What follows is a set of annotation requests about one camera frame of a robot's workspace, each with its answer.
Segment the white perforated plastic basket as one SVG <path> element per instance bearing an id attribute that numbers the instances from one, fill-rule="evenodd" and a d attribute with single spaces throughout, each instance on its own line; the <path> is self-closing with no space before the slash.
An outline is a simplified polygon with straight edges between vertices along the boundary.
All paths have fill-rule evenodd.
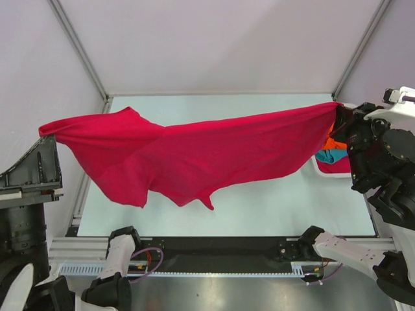
<path id="1" fill-rule="evenodd" d="M 316 159 L 315 156 L 311 158 L 316 173 L 323 178 L 350 178 L 351 168 L 348 157 L 344 157 L 334 164 L 323 163 Z"/>

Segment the crimson red t shirt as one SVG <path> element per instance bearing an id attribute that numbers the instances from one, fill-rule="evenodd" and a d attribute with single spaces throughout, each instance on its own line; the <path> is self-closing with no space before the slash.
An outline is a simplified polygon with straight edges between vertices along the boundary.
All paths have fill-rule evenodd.
<path id="1" fill-rule="evenodd" d="M 144 207 L 153 191 L 178 206 L 199 200 L 212 209 L 218 189 L 296 172 L 323 147 L 337 106 L 174 126 L 125 108 L 50 122 L 38 132 L 66 145 L 113 202 Z"/>

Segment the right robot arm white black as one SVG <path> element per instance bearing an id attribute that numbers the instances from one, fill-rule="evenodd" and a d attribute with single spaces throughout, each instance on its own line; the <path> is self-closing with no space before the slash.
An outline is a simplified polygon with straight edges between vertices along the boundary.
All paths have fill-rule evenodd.
<path id="1" fill-rule="evenodd" d="M 356 108 L 338 106 L 331 133 L 346 143 L 352 190 L 368 198 L 393 232 L 399 251 L 380 251 L 348 242 L 311 226 L 300 237 L 300 255 L 333 259 L 371 279 L 387 296 L 414 305 L 414 134 L 391 127 L 386 118 L 369 114 L 382 107 L 364 103 Z"/>

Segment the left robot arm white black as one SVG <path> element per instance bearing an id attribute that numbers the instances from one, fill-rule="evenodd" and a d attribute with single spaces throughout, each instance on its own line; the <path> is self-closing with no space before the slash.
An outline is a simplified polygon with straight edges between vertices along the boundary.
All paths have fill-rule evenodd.
<path id="1" fill-rule="evenodd" d="M 127 272 L 143 243 L 132 226 L 113 231 L 106 262 L 77 295 L 64 276 L 49 281 L 44 205 L 61 194 L 62 171 L 54 136 L 42 137 L 1 173 L 1 309 L 131 310 Z"/>

